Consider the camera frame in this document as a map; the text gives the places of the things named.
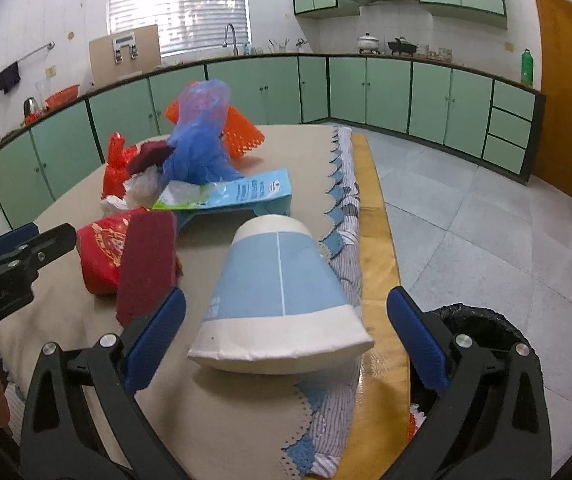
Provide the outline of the red gold gift box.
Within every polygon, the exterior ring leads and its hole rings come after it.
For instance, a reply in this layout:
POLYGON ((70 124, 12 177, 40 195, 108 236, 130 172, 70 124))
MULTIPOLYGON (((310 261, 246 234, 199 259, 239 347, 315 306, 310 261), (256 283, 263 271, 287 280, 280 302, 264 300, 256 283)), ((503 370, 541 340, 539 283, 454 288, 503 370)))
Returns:
POLYGON ((145 208, 111 214, 77 231, 76 250, 88 292, 96 296, 118 291, 121 260, 129 223, 145 208))

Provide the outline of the chrome sink faucet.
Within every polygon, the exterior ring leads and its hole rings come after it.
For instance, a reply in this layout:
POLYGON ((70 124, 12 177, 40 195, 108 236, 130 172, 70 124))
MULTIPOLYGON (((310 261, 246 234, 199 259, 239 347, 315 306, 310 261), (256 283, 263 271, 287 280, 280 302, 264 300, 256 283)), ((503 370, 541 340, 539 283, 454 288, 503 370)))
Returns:
POLYGON ((228 23, 225 25, 224 40, 223 40, 222 47, 223 48, 232 47, 233 48, 233 55, 234 56, 239 55, 236 29, 235 29, 235 26, 231 23, 228 23))

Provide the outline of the brown cardboard box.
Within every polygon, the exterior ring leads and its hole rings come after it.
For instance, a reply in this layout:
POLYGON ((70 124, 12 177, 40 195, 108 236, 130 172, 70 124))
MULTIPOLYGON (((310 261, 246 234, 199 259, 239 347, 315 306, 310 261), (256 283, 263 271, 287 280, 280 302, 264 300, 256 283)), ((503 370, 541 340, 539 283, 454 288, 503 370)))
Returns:
POLYGON ((157 25, 92 40, 88 50, 96 89, 151 72, 162 65, 157 25))

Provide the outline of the white cooking pot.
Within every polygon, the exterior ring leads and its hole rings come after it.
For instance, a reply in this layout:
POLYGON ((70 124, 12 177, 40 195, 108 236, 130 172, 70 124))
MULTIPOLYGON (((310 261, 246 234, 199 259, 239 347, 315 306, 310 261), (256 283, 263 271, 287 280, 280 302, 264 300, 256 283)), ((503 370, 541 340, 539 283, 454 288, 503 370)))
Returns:
POLYGON ((375 36, 371 36, 369 32, 367 32, 363 36, 359 36, 357 40, 357 50, 359 50, 359 54, 371 53, 371 54, 379 54, 380 53, 380 44, 379 40, 375 36))

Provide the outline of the black trash bin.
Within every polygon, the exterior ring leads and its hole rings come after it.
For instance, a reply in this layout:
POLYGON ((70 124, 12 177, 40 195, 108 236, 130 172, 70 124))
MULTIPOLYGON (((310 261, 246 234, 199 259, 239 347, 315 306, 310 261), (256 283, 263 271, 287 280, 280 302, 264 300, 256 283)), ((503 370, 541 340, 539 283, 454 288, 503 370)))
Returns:
MULTIPOLYGON (((531 347, 530 342, 516 326, 499 312, 491 309, 450 304, 431 314, 437 315, 453 335, 467 334, 481 347, 496 351, 510 351, 516 344, 531 347)), ((409 363, 411 387, 409 387, 409 422, 407 440, 411 441, 438 400, 435 391, 421 382, 413 363, 409 363)))

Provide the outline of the red plastic basin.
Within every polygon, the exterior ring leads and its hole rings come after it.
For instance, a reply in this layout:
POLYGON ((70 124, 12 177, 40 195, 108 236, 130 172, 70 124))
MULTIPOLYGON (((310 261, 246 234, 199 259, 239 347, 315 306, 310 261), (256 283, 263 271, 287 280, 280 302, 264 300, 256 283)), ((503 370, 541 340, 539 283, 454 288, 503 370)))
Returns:
POLYGON ((48 98, 45 99, 46 107, 48 110, 58 110, 58 108, 75 101, 79 93, 80 85, 72 84, 72 86, 63 88, 48 96, 48 98))

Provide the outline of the dark hanging towel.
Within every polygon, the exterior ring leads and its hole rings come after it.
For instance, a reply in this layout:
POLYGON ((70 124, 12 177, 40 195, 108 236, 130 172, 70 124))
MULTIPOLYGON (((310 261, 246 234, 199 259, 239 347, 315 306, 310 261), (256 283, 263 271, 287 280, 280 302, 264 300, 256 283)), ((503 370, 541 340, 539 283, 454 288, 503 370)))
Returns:
POLYGON ((8 94, 20 84, 20 81, 19 63, 13 62, 0 72, 0 91, 3 94, 8 94))

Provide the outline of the steel electric kettle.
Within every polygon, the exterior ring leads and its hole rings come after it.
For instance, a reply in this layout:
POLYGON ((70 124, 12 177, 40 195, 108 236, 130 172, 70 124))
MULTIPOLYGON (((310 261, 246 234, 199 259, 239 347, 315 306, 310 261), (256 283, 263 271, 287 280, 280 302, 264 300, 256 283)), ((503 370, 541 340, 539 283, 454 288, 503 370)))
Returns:
POLYGON ((23 115, 25 118, 30 116, 38 116, 40 114, 40 106, 39 102, 34 98, 34 96, 30 96, 23 102, 23 115))

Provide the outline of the white crumpled plastic bag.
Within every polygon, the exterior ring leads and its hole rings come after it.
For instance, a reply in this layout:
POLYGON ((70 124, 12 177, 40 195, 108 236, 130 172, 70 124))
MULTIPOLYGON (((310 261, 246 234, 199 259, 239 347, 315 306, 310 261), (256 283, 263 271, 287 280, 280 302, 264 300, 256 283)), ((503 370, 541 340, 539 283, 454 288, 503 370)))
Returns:
POLYGON ((100 202, 103 213, 116 214, 144 207, 150 209, 161 194, 160 169, 150 166, 140 174, 134 174, 124 183, 123 197, 108 195, 100 202))

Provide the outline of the black wok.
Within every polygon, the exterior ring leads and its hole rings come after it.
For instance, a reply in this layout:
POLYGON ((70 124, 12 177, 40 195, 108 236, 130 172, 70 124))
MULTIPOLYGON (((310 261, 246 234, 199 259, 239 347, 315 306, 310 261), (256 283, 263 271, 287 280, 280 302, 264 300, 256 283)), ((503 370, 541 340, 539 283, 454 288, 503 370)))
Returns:
POLYGON ((395 37, 388 42, 388 48, 392 55, 414 56, 417 52, 416 44, 408 42, 404 37, 395 37))

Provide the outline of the blue plastic bag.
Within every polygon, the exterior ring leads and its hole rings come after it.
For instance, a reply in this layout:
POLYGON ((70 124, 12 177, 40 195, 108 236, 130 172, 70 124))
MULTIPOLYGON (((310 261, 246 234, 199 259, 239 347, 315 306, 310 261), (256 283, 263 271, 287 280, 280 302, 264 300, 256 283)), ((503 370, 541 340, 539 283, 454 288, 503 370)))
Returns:
POLYGON ((198 81, 177 98, 179 119, 167 139, 173 148, 164 160, 161 183, 181 181, 202 185, 239 180, 222 140, 231 89, 218 79, 198 81))

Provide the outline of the blue white paper cup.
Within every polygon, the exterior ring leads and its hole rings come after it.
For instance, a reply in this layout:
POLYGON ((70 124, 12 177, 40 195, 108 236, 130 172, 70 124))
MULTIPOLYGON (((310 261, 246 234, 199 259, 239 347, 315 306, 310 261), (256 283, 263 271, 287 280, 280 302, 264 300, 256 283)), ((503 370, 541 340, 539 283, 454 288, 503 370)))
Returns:
POLYGON ((277 376, 325 370, 373 346, 307 227, 265 214, 236 231, 188 356, 277 376))

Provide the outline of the green lower kitchen cabinets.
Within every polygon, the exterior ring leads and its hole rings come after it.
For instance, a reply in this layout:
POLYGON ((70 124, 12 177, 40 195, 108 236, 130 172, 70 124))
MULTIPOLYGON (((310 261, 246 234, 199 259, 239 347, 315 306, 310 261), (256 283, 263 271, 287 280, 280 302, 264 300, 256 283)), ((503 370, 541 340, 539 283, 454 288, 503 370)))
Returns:
POLYGON ((393 56, 273 54, 189 63, 80 96, 0 138, 0 209, 35 220, 106 160, 111 134, 167 134, 167 105, 187 84, 217 78, 257 125, 335 119, 408 136, 526 182, 544 96, 479 70, 393 56))

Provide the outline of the blue milk carton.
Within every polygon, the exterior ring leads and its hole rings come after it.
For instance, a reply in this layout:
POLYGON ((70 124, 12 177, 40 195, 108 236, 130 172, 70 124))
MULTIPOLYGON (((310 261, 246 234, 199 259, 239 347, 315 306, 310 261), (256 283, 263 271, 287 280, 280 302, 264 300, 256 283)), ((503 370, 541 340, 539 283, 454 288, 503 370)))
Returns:
POLYGON ((189 184, 171 181, 152 206, 153 210, 172 211, 177 229, 197 216, 249 210, 255 216, 289 216, 292 186, 285 168, 262 172, 234 181, 189 184))

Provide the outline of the dark maroon box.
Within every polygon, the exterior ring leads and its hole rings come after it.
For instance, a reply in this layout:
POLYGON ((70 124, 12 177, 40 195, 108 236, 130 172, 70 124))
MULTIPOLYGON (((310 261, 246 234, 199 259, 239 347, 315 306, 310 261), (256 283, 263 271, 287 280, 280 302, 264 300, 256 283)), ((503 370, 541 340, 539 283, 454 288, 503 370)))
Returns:
POLYGON ((129 222, 118 277, 115 317, 127 327, 149 314, 179 276, 176 217, 169 210, 137 214, 129 222))

